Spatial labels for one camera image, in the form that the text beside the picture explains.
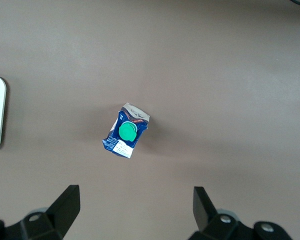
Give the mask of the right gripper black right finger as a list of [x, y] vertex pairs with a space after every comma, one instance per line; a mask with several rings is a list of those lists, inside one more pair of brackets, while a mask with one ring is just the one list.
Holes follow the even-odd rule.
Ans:
[[250, 228], [231, 211], [217, 210], [202, 186], [193, 188], [193, 215], [198, 227], [191, 240], [290, 240], [280, 225], [258, 221]]

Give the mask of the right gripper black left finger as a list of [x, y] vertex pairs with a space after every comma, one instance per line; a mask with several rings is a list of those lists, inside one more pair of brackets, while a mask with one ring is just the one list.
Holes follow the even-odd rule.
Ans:
[[45, 211], [35, 211], [5, 226], [0, 220], [0, 240], [62, 240], [80, 212], [80, 187], [69, 185]]

